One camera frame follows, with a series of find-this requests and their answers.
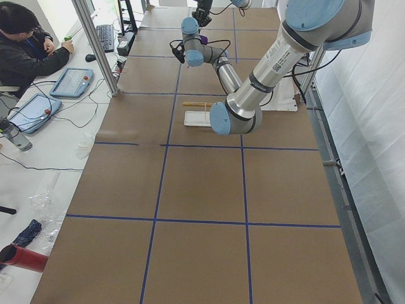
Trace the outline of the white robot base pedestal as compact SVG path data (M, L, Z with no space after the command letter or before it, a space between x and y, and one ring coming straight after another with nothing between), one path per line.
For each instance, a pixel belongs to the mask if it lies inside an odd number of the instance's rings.
M291 78L283 78L260 105L263 111L297 111L294 82Z

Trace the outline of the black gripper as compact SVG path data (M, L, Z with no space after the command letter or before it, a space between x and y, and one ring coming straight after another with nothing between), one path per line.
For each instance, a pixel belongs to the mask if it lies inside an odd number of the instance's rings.
M209 23L211 21L209 11L209 7L198 6L196 10L192 12L192 17L196 19L198 23Z

